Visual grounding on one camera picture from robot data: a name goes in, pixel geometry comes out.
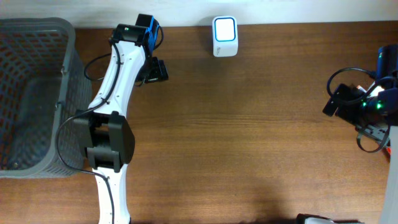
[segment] wooden tabletop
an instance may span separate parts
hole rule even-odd
[[[84,63],[110,51],[110,32],[77,30]],[[360,151],[354,127],[322,109],[329,76],[374,70],[378,48],[398,42],[398,22],[238,26],[238,54],[227,58],[214,58],[210,27],[164,32],[154,56],[170,80],[135,88],[127,115],[136,137],[127,171],[134,222],[291,223],[311,213],[377,223],[388,159]],[[90,74],[107,66],[104,59]],[[332,89],[341,82],[372,81],[349,72]],[[0,217],[96,223],[94,177],[0,179]]]

